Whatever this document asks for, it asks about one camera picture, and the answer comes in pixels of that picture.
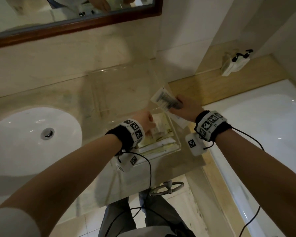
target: mirror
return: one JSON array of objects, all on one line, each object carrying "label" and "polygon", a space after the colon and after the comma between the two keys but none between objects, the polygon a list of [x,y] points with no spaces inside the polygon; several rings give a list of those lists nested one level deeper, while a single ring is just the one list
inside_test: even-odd
[{"label": "mirror", "polygon": [[[153,12],[160,15],[156,2],[160,3],[159,0],[0,0],[0,47],[154,16]],[[137,14],[131,18],[130,13]]]}]

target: bathroom sink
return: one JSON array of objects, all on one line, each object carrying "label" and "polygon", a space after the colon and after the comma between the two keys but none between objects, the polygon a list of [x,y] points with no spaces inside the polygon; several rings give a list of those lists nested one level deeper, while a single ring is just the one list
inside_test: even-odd
[{"label": "bathroom sink", "polygon": [[64,111],[38,107],[10,115],[0,121],[0,177],[38,174],[81,144],[80,124]]}]

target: white sleeve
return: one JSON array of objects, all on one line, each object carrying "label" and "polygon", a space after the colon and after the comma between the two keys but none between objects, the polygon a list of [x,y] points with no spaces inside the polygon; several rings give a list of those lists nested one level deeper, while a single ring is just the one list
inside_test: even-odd
[{"label": "white sleeve", "polygon": [[35,221],[26,212],[15,208],[0,209],[0,237],[40,237]]}]

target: black wristband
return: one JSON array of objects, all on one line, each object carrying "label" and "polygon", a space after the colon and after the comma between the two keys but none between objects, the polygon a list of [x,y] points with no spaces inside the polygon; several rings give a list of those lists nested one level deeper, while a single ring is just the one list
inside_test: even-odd
[{"label": "black wristband", "polygon": [[122,150],[129,150],[132,148],[132,145],[134,144],[134,141],[131,137],[130,132],[127,130],[124,126],[117,126],[114,129],[109,130],[107,134],[113,134],[116,135],[117,138],[122,142]]},{"label": "black wristband", "polygon": [[209,141],[214,141],[216,140],[216,137],[218,134],[223,133],[226,130],[231,129],[232,126],[230,124],[228,124],[227,122],[223,122],[221,123],[219,126],[217,126],[217,128],[213,131],[213,133],[211,134],[211,138]]},{"label": "black wristband", "polygon": [[195,123],[199,123],[201,121],[201,119],[204,118],[204,116],[206,116],[206,114],[208,113],[209,111],[202,111],[196,118],[195,120]]}]

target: white bathtub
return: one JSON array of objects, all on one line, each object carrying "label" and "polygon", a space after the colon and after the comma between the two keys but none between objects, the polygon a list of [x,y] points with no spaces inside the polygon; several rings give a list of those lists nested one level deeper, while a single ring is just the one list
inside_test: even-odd
[{"label": "white bathtub", "polygon": [[[296,173],[296,88],[288,80],[260,87],[204,108],[221,113],[233,127],[257,139],[266,152]],[[250,138],[242,136],[258,146]],[[256,213],[258,203],[217,146],[209,150],[247,223]],[[262,209],[248,229],[252,237],[285,236]]]}]

